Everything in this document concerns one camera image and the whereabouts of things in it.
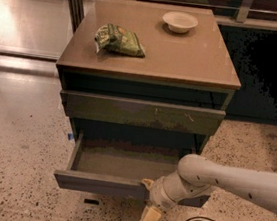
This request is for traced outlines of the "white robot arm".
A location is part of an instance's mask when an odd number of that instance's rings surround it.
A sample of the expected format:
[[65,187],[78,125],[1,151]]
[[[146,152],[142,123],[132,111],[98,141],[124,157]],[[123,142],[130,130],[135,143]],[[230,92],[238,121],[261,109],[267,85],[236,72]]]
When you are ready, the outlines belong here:
[[233,195],[277,214],[277,173],[219,165],[201,155],[188,154],[171,174],[154,181],[144,179],[149,204],[139,221],[158,221],[161,213],[184,199],[222,188]]

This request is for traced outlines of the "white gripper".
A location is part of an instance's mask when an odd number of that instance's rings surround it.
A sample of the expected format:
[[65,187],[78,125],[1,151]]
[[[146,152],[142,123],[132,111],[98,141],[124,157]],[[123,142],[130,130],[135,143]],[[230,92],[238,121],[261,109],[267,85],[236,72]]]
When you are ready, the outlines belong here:
[[164,179],[160,178],[156,181],[151,179],[143,179],[141,183],[146,189],[150,189],[149,199],[152,206],[147,205],[143,209],[142,216],[139,221],[158,221],[161,219],[161,210],[169,210],[184,199],[186,192],[182,186],[165,185]]

